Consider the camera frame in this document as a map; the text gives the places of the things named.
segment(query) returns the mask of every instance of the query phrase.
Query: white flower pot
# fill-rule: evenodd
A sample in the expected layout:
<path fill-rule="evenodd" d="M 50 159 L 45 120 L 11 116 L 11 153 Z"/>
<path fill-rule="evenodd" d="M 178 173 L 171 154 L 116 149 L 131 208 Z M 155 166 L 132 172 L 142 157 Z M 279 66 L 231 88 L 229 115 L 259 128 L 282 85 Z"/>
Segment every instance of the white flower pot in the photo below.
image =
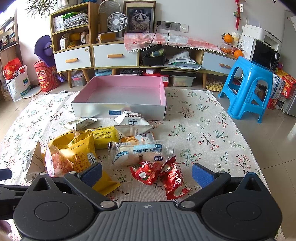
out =
<path fill-rule="evenodd" d="M 78 4 L 78 0 L 57 0 L 57 9 L 71 7 Z"/>

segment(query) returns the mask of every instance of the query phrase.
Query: pink checkered cloth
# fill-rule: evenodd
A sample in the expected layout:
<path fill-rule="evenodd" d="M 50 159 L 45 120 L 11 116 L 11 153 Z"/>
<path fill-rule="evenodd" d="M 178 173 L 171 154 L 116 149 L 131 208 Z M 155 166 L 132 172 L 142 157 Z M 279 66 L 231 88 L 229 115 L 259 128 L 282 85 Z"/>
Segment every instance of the pink checkered cloth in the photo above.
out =
<path fill-rule="evenodd" d="M 178 47 L 188 47 L 188 48 L 198 48 L 202 50 L 214 51 L 217 53 L 225 54 L 218 49 L 214 44 L 208 43 L 202 39 L 180 36 L 170 34 L 170 39 L 168 34 L 155 34 L 154 33 L 128 33 L 124 35 L 124 45 L 127 51 L 135 51 L 138 49 L 146 48 L 152 41 L 152 45 L 162 44 L 169 46 Z"/>

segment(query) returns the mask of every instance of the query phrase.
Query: orange fruit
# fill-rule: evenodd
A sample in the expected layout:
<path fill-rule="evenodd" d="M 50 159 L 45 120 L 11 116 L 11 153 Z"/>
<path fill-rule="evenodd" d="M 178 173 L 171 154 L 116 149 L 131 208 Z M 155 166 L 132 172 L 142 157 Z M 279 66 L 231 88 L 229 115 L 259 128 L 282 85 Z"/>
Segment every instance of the orange fruit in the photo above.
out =
<path fill-rule="evenodd" d="M 222 39 L 226 42 L 231 44 L 233 42 L 233 37 L 228 33 L 228 34 L 223 34 Z"/>
<path fill-rule="evenodd" d="M 238 57 L 240 57 L 240 56 L 244 56 L 244 54 L 242 53 L 242 51 L 241 50 L 236 50 L 234 53 L 233 53 L 233 55 L 234 55 L 234 57 L 235 58 L 238 58 Z"/>

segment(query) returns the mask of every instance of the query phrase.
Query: cat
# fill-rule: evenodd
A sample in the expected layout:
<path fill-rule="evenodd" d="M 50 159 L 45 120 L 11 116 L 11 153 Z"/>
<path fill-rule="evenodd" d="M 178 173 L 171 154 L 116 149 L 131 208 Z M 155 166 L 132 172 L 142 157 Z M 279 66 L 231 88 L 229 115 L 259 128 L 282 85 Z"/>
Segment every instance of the cat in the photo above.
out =
<path fill-rule="evenodd" d="M 147 12 L 135 12 L 131 17 L 130 31 L 137 33 L 149 33 L 149 22 L 149 16 Z"/>

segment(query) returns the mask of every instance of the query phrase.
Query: printer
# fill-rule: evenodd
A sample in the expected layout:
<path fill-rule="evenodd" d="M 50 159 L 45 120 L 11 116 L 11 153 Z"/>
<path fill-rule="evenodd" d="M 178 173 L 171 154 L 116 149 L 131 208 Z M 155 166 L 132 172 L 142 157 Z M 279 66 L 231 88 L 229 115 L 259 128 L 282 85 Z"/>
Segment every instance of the printer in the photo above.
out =
<path fill-rule="evenodd" d="M 246 24 L 242 27 L 242 34 L 264 42 L 277 52 L 281 51 L 282 42 L 270 32 L 262 28 Z"/>

